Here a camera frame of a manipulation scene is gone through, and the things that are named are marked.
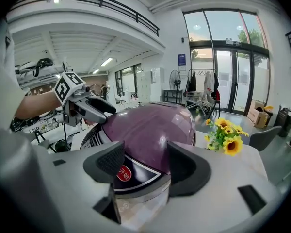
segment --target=poster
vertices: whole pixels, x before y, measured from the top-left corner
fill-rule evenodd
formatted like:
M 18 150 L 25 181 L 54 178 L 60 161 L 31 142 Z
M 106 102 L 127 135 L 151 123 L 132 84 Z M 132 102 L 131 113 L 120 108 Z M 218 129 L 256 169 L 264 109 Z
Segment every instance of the poster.
M 179 71 L 186 71 L 185 53 L 178 54 L 178 67 Z

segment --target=tree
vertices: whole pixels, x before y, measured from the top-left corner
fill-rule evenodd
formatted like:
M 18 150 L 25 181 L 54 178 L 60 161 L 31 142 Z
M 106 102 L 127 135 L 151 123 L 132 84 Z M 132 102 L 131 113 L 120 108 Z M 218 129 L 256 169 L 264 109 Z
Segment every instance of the tree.
M 255 29 L 251 29 L 251 30 L 249 30 L 248 33 L 249 33 L 249 36 L 250 36 L 251 44 L 257 45 L 257 46 L 260 46 L 260 47 L 264 46 L 263 45 L 262 34 L 259 31 L 255 30 Z M 246 35 L 244 30 L 240 31 L 240 33 L 238 34 L 238 39 L 239 39 L 240 42 L 248 43 L 247 35 Z M 238 53 L 238 56 L 241 57 L 241 58 L 249 59 L 249 55 L 248 54 Z M 255 58 L 254 59 L 254 64 L 258 65 L 262 61 L 263 61 L 263 58 Z
M 192 49 L 191 50 L 191 56 L 192 56 L 192 61 L 198 61 L 198 51 L 197 49 Z
M 263 37 L 259 31 L 251 29 L 248 33 L 250 36 L 251 44 L 263 47 Z M 247 36 L 244 30 L 240 31 L 238 39 L 240 42 L 248 43 Z

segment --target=cardboard box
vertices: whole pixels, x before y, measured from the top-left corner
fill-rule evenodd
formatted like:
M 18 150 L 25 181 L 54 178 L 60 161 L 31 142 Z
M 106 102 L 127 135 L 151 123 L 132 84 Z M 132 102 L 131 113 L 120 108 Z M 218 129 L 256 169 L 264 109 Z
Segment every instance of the cardboard box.
M 252 122 L 253 126 L 256 128 L 263 129 L 267 122 L 268 114 L 265 112 L 260 112 L 256 108 L 264 108 L 264 104 L 258 101 L 252 100 L 247 118 Z

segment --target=person's arm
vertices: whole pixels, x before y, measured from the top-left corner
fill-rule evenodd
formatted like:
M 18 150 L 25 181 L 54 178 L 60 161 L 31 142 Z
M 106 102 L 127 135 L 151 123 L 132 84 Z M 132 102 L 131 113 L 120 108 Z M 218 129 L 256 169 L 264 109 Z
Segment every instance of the person's arm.
M 53 91 L 41 95 L 28 96 L 23 99 L 15 116 L 19 119 L 28 119 L 41 115 L 61 106 Z

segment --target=wire basket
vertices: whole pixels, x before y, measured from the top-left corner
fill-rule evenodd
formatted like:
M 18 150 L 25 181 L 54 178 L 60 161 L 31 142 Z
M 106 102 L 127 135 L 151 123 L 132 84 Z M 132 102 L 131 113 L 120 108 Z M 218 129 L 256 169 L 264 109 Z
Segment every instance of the wire basket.
M 188 91 L 186 94 L 188 100 L 195 101 L 201 101 L 202 98 L 206 95 L 205 91 Z

